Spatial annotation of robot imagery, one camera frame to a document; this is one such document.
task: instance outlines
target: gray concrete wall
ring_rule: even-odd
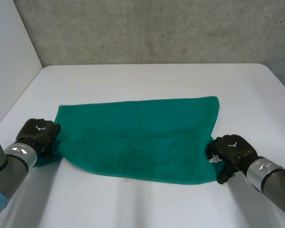
[[[261,63],[285,85],[285,0],[14,0],[44,67]]]

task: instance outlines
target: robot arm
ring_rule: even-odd
[[[60,126],[52,121],[30,119],[19,132],[15,143],[4,151],[0,146],[0,213],[37,158],[49,156],[51,144],[59,131]]]
[[[218,156],[224,168],[217,177],[223,184],[237,171],[285,213],[285,170],[272,161],[259,157],[254,148],[238,135],[225,135],[212,141],[206,149],[208,159]]]

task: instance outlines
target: carbon fiber glove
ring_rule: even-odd
[[[224,162],[224,168],[217,181],[223,184],[233,173],[242,171],[245,175],[252,161],[259,159],[256,150],[239,135],[225,135],[210,142],[206,148],[207,158],[218,156]]]
[[[44,119],[29,119],[16,137],[16,143],[32,147],[38,156],[49,157],[52,154],[52,142],[60,132],[60,125]]]

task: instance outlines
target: green towel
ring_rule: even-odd
[[[205,148],[217,97],[62,105],[56,152],[86,171],[178,184],[216,180]]]

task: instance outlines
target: white table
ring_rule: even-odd
[[[259,64],[49,66],[0,123],[13,142],[29,118],[58,106],[215,95],[212,136],[236,133],[285,167],[285,87]],[[94,175],[61,163],[36,168],[0,215],[9,228],[285,227],[285,214],[242,173],[227,184],[178,185]]]

